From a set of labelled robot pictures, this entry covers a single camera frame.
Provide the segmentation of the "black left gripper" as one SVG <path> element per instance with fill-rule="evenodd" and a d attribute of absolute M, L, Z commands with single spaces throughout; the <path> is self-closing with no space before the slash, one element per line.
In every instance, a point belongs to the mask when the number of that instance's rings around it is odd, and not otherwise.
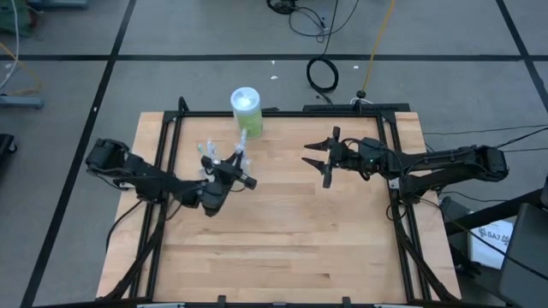
<path fill-rule="evenodd" d="M 215 180 L 220 180 L 224 186 L 231 188 L 235 181 L 239 181 L 245 188 L 254 190 L 257 181 L 243 171 L 242 159 L 243 152 L 239 151 L 224 160 L 214 160 L 203 156 L 200 162 L 205 173 L 212 175 Z"/>

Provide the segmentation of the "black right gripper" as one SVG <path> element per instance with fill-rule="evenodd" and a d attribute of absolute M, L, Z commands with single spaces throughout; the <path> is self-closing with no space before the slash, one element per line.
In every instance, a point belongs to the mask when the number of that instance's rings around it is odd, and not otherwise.
<path fill-rule="evenodd" d="M 381 160 L 388 154 L 388 148 L 376 139 L 349 138 L 340 141 L 340 127 L 333 127 L 332 137 L 318 143 L 304 145 L 315 151 L 328 151 L 326 163 L 309 157 L 303 157 L 324 176 L 323 188 L 330 188 L 333 169 L 344 169 L 357 172 L 364 181 L 381 170 Z"/>

